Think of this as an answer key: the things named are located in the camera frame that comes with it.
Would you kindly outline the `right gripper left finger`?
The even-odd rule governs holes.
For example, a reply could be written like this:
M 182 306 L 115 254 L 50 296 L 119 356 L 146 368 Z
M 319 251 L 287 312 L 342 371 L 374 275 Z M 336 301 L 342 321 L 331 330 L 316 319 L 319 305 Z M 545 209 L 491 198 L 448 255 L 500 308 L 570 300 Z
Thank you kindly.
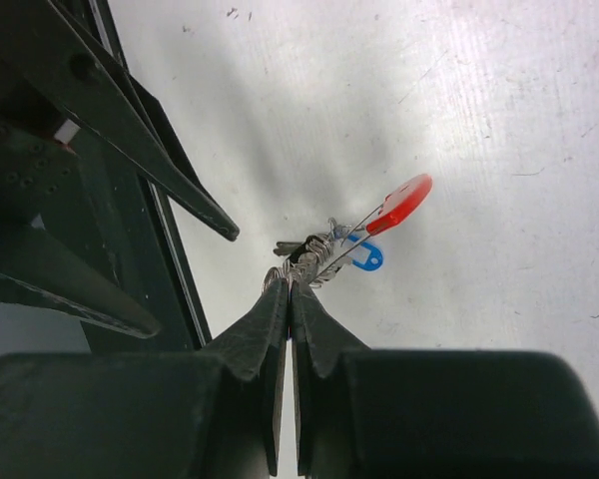
M 0 478 L 269 478 L 289 285 L 193 352 L 0 357 Z

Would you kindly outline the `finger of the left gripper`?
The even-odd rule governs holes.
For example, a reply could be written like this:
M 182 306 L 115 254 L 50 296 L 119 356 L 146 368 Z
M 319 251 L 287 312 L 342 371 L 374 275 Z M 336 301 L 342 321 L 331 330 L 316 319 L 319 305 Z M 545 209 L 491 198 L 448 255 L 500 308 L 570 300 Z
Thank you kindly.
M 125 69 L 56 1 L 0 1 L 0 59 L 223 238 L 239 227 L 173 163 L 132 103 Z
M 138 338 L 161 324 L 46 231 L 0 224 L 0 303 L 52 309 Z

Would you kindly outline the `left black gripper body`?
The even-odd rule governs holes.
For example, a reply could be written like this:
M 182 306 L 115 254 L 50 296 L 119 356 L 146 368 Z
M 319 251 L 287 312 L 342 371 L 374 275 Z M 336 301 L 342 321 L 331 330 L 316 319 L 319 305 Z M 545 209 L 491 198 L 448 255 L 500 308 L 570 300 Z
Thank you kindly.
M 76 177 L 79 156 L 55 137 L 64 122 L 0 59 L 0 222 L 31 222 Z

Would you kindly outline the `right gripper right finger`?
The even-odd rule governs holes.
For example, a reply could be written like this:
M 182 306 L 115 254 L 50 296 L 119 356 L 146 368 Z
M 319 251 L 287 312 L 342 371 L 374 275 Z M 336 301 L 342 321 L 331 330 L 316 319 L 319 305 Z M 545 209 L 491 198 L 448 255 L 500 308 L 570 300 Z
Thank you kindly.
M 290 297 L 306 478 L 599 478 L 599 418 L 537 351 L 372 349 L 312 290 Z

